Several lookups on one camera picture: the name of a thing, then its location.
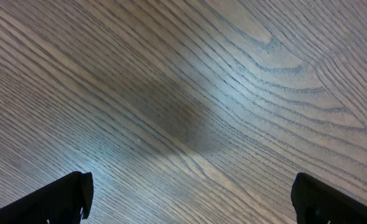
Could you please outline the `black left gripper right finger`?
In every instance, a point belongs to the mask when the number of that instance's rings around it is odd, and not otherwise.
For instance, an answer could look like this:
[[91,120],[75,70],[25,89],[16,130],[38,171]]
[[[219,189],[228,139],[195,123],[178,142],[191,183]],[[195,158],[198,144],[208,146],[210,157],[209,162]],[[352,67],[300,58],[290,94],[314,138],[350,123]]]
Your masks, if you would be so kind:
[[298,224],[367,224],[367,206],[304,172],[290,193]]

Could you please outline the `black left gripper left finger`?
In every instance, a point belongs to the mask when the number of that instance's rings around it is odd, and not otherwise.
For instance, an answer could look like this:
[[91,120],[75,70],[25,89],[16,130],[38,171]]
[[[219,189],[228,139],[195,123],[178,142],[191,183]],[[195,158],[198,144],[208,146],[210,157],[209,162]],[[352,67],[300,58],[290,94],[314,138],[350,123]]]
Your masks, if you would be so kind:
[[72,172],[0,208],[3,224],[79,224],[93,201],[92,173]]

